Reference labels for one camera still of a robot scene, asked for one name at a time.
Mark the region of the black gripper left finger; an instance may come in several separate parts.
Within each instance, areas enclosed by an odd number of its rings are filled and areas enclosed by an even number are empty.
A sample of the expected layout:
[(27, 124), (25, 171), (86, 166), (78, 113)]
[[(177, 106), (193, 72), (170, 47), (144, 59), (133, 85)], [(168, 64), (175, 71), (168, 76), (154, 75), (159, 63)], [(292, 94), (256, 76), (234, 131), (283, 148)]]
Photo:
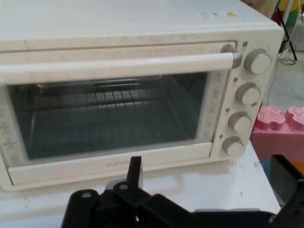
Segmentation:
[(161, 194), (140, 188), (142, 159), (132, 157), (127, 177), (111, 189), (79, 190), (68, 201), (63, 228), (191, 228), (197, 218)]

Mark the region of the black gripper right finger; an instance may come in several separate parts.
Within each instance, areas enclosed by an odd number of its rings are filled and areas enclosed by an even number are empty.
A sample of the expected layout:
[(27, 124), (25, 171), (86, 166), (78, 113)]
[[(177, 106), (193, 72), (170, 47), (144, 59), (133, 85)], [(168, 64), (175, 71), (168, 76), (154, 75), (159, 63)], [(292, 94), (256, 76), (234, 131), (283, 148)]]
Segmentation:
[(271, 157), (270, 184), (283, 207), (270, 222), (271, 228), (304, 226), (304, 175), (283, 155)]

